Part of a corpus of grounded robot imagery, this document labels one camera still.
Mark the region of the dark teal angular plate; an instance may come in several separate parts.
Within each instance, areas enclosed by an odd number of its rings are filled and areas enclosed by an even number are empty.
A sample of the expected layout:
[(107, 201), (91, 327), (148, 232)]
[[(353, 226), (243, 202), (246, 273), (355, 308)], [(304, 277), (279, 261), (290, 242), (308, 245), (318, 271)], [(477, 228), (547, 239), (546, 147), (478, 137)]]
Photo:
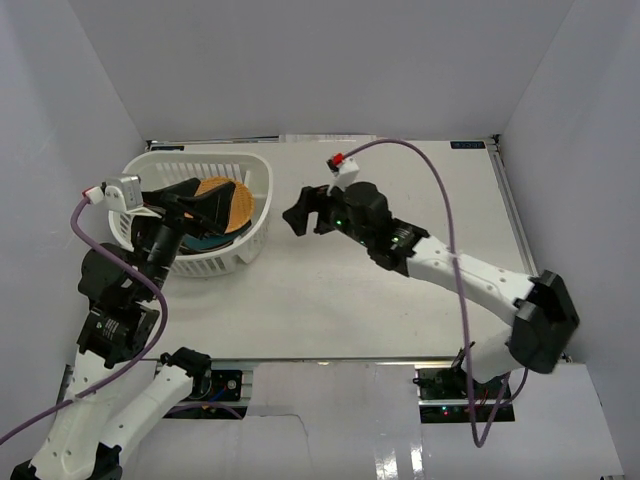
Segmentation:
[(200, 253), (207, 253), (230, 246), (241, 237), (242, 233), (238, 232), (225, 234), (222, 236), (207, 236), (203, 238), (196, 238), (190, 235), (186, 235), (182, 240), (179, 252), (182, 255), (196, 255)]

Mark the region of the orange woven round plate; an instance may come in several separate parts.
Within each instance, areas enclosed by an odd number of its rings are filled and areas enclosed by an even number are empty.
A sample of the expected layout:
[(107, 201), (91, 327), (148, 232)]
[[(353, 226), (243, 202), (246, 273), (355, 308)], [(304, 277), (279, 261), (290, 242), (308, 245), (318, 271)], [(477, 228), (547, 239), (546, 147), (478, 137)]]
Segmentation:
[(209, 177), (201, 181), (195, 195), (199, 196), (205, 194), (228, 182), (235, 185), (234, 195), (231, 201), (229, 221), (225, 231), (226, 234), (231, 234), (248, 225), (254, 214), (255, 199), (249, 188), (242, 182), (232, 180), (228, 177)]

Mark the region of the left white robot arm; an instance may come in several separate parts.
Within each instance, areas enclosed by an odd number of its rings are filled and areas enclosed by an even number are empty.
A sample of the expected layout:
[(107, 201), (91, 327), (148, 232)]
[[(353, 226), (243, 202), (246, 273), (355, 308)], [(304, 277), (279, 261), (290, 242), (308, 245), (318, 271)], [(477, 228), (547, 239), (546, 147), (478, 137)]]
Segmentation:
[(191, 178), (145, 191), (121, 176), (84, 191), (70, 226), (81, 233), (83, 208), (103, 204), (129, 214), (131, 248), (88, 239), (79, 292), (89, 310), (77, 340), (63, 399), (46, 411), (53, 423), (38, 452), (12, 471), (15, 479), (118, 479), (130, 453), (168, 414), (213, 409), (226, 394), (208, 355), (181, 348), (161, 358), (152, 382), (114, 411), (128, 372), (160, 340), (169, 319), (162, 287), (185, 237), (228, 229), (234, 181)]

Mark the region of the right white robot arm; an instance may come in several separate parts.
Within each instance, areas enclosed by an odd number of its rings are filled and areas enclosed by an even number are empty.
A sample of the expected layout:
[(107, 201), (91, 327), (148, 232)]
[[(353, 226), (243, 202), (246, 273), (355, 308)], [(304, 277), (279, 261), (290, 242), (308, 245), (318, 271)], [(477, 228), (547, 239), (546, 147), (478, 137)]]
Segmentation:
[(425, 229), (396, 218), (386, 197), (370, 182), (345, 190), (304, 187), (282, 217), (298, 236), (311, 214), (315, 233), (338, 231), (363, 245), (381, 268), (461, 293), (491, 312), (508, 331), (470, 349), (472, 363), (451, 374), (453, 390), (472, 399), (488, 382), (513, 370), (554, 371), (580, 320), (564, 279), (545, 270), (537, 276), (505, 270), (449, 248)]

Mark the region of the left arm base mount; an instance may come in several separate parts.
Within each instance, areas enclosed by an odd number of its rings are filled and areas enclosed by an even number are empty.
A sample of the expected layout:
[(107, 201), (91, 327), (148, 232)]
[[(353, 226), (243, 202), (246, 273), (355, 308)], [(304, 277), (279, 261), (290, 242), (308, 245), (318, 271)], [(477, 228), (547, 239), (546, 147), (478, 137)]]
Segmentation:
[(242, 420), (247, 411), (241, 406), (241, 370), (211, 370), (196, 383), (192, 392), (165, 415), (166, 419)]

